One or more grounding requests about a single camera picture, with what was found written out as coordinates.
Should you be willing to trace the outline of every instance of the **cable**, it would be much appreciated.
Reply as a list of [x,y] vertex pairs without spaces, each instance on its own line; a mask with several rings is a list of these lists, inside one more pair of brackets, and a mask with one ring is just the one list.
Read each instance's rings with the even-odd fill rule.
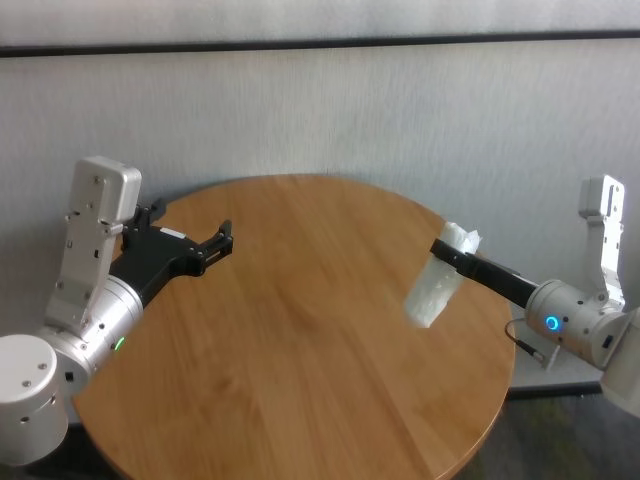
[[515,322],[524,322],[524,318],[514,318],[513,320],[509,320],[504,326],[505,335],[509,338],[509,340],[515,343],[518,347],[520,347],[522,350],[524,350],[529,355],[531,355],[536,361],[538,361],[539,363],[543,363],[545,360],[544,355],[542,355],[538,350],[533,348],[527,342],[520,340],[515,336],[511,335],[511,333],[509,332],[509,326]]

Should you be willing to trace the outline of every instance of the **cylindrical joint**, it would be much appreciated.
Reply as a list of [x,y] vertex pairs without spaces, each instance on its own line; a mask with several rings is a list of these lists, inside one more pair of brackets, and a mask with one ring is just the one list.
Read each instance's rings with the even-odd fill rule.
[[26,465],[55,450],[67,433],[56,353],[31,335],[0,337],[0,463]]
[[142,302],[137,293],[109,276],[81,336],[56,326],[45,325],[40,330],[39,336],[58,354],[59,376],[67,394],[76,394],[87,385],[140,317]]
[[560,280],[540,285],[529,298],[527,324],[597,368],[604,368],[620,340],[626,320],[621,312]]

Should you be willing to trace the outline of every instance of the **round wooden table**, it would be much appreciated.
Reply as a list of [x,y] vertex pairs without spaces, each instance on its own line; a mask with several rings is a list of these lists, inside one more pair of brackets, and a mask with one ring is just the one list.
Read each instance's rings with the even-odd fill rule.
[[159,223],[233,255],[174,279],[76,398],[125,476],[453,476],[504,400],[506,301],[465,281],[430,329],[403,300],[443,220],[350,180],[291,175],[189,195]]

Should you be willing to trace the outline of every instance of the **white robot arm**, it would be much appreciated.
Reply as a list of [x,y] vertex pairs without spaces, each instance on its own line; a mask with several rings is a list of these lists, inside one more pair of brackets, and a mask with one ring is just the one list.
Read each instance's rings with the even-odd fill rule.
[[[588,225],[587,273],[593,292],[560,280],[536,285],[515,272],[463,253],[437,239],[434,257],[525,309],[529,327],[604,371],[605,397],[640,417],[640,310],[623,313],[618,280],[624,186],[609,176],[582,184],[580,216]],[[516,344],[539,361],[544,357],[521,340]]]
[[[25,465],[67,431],[78,393],[122,345],[143,308],[179,275],[202,275],[233,248],[231,223],[202,244],[152,226],[164,204],[136,205],[138,170],[103,157],[77,163],[60,275],[35,336],[0,337],[0,463]],[[112,262],[115,239],[123,253]]]

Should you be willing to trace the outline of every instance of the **metal bracket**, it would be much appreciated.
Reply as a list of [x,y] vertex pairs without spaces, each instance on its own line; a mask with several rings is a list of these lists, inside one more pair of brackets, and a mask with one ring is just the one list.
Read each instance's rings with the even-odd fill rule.
[[618,278],[624,185],[604,175],[582,182],[579,214],[587,221],[587,276],[603,306],[621,310],[624,296]]
[[139,170],[108,158],[76,164],[64,256],[47,305],[47,324],[81,336],[109,273],[115,237],[135,213],[141,182]]

